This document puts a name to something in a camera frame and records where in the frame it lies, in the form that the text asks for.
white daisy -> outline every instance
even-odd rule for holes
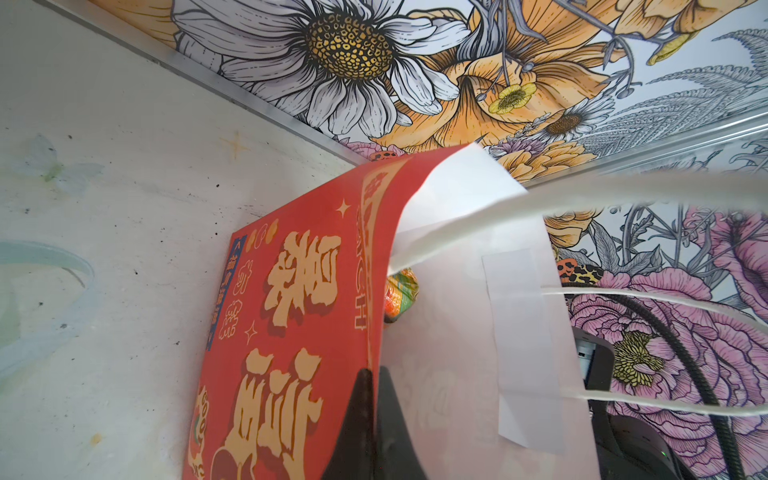
[[[456,85],[418,59],[455,47],[464,22],[399,15],[402,0],[175,0],[178,50],[312,127],[369,137],[434,115]]]
[[[591,133],[598,124],[606,121],[614,111],[614,99],[608,95],[580,101],[562,111],[562,115],[534,135],[547,144],[553,141],[567,142]]]

floral wallpaper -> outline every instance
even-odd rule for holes
[[[741,171],[768,180],[768,138],[692,152],[657,168]],[[614,205],[567,212],[546,224],[563,281],[717,302],[768,322],[765,213],[687,204]],[[636,300],[679,336],[722,405],[766,402],[768,338],[762,333],[719,313]],[[642,319],[595,295],[569,299],[568,308],[574,326],[614,345],[611,390],[700,402],[680,361]],[[727,478],[708,417],[623,403],[609,410],[650,423],[699,478]],[[745,473],[768,478],[768,415],[733,418],[732,426]]]
[[[91,1],[341,143],[522,181],[768,102],[768,0]]]

gift bag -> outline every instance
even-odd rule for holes
[[[587,404],[559,395],[581,376],[539,291],[559,284],[541,217],[412,265],[419,295],[384,331],[391,254],[524,193],[470,145],[357,167],[236,232],[183,478],[404,478],[381,467],[397,449],[405,478],[596,478]]]

white rope handle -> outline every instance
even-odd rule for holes
[[[754,417],[768,414],[767,405],[746,407],[724,407],[685,403],[679,400],[649,399],[627,395],[625,393],[603,392],[602,390],[562,390],[561,394],[570,399],[602,400],[603,402],[624,402],[633,405],[659,407],[677,412],[700,413],[701,415],[719,415],[723,417]]]
[[[595,205],[644,201],[690,202],[731,210],[766,211],[768,188],[765,188],[765,180],[756,175],[669,170],[626,176],[566,178],[440,226],[392,255],[387,274],[422,262],[452,244],[500,223],[555,215],[564,210],[589,210]]]
[[[691,298],[667,295],[665,293],[641,292],[637,290],[629,290],[629,289],[623,290],[618,288],[600,288],[599,286],[545,287],[541,289],[541,292],[544,295],[565,295],[567,293],[575,293],[577,295],[583,294],[583,293],[593,293],[593,294],[601,295],[605,293],[608,295],[633,296],[636,298],[650,298],[653,300],[661,300],[662,302],[668,302],[668,303],[679,303],[680,305],[701,308],[702,310],[707,310],[709,312],[715,312],[725,316],[729,316],[730,318],[738,322],[741,322],[744,325],[754,328],[755,330],[757,330],[758,332],[761,332],[765,336],[768,336],[768,325],[766,325],[765,323],[758,322],[751,316],[747,315],[744,312],[736,310],[735,308],[720,305],[719,303],[715,303],[715,302],[704,302],[703,300],[694,300]]]

butterfly illustration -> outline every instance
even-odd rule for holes
[[[42,177],[45,182],[53,182],[62,192],[77,196],[82,195],[91,178],[104,169],[100,164],[64,165],[58,161],[50,140],[40,134],[32,140],[27,156],[14,159],[9,167],[25,177]]]

